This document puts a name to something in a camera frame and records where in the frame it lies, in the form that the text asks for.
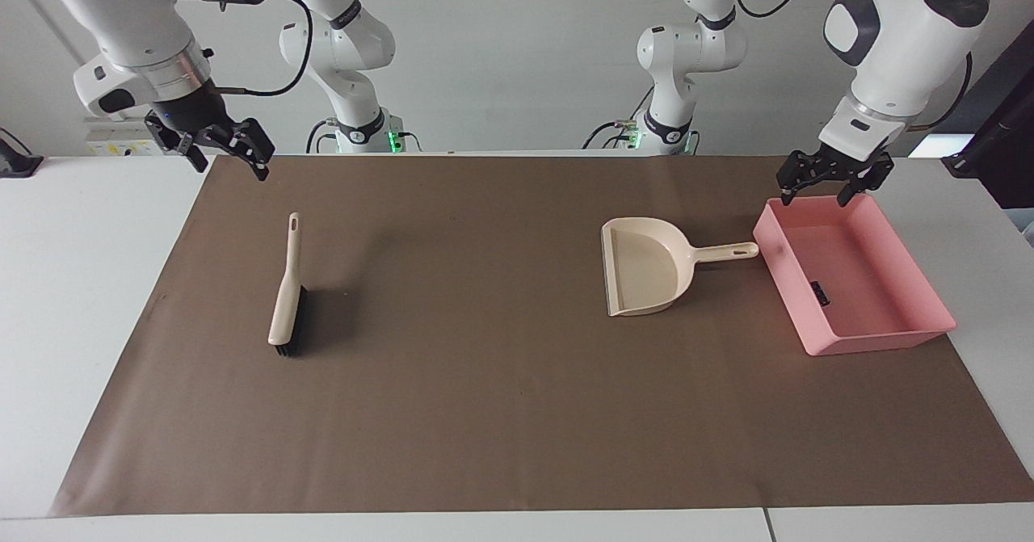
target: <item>dustpan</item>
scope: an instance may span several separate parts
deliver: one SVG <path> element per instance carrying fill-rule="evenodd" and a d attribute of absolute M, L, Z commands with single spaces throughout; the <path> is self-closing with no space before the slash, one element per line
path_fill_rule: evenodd
<path fill-rule="evenodd" d="M 758 254 L 755 243 L 693 247 L 678 228 L 651 217 L 611 219 L 601 237 L 610 315 L 659 312 L 688 290 L 698 263 Z"/>

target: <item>green indicator light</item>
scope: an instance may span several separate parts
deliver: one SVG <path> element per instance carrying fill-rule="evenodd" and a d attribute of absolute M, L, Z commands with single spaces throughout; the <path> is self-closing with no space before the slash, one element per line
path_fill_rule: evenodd
<path fill-rule="evenodd" d="M 395 154 L 402 152 L 402 142 L 399 141 L 398 133 L 388 130 L 388 144 L 391 145 L 391 151 Z"/>

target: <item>pink plastic bin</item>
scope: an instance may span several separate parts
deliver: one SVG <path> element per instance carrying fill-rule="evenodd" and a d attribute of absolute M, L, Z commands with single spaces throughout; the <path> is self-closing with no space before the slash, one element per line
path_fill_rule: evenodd
<path fill-rule="evenodd" d="M 754 238 L 812 356 L 909 349 L 955 329 L 872 197 L 847 208 L 769 200 Z"/>

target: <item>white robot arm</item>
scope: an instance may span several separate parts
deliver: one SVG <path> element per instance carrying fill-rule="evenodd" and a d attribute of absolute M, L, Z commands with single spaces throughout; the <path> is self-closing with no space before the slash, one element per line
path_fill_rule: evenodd
<path fill-rule="evenodd" d="M 373 83 L 361 70 L 387 66 L 395 38 L 359 0 L 302 0 L 318 17 L 307 72 L 330 98 L 340 152 L 391 152 L 401 121 L 377 102 Z M 307 32 L 296 24 L 280 31 L 280 53 L 300 64 Z"/>
<path fill-rule="evenodd" d="M 258 4 L 264 0 L 203 0 Z M 260 180 L 274 147 L 254 119 L 235 122 L 211 80 L 208 57 L 177 13 L 176 0 L 62 0 L 100 47 L 73 76 L 83 103 L 96 116 L 151 104 L 147 125 L 159 145 L 207 165 L 196 145 L 245 160 Z"/>
<path fill-rule="evenodd" d="M 653 97 L 635 116 L 636 146 L 661 154 L 686 149 L 697 106 L 688 74 L 732 69 L 747 56 L 734 0 L 683 1 L 697 12 L 694 23 L 653 27 L 639 38 L 639 64 L 653 78 Z"/>
<path fill-rule="evenodd" d="M 979 37 L 990 0 L 835 0 L 829 49 L 857 73 L 814 155 L 794 151 L 780 170 L 783 202 L 817 182 L 847 181 L 839 197 L 879 188 L 893 169 L 883 151 L 926 108 Z"/>

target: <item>brush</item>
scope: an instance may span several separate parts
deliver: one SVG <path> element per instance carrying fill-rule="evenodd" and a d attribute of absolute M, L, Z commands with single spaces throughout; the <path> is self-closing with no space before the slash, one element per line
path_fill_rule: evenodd
<path fill-rule="evenodd" d="M 273 307 L 273 323 L 269 328 L 269 343 L 276 349 L 276 354 L 282 357 L 296 356 L 297 345 L 292 344 L 292 338 L 297 336 L 298 314 L 305 300 L 305 287 L 302 285 L 302 216 L 292 213 L 287 219 L 287 262 L 280 280 L 280 291 L 276 295 L 276 307 Z"/>

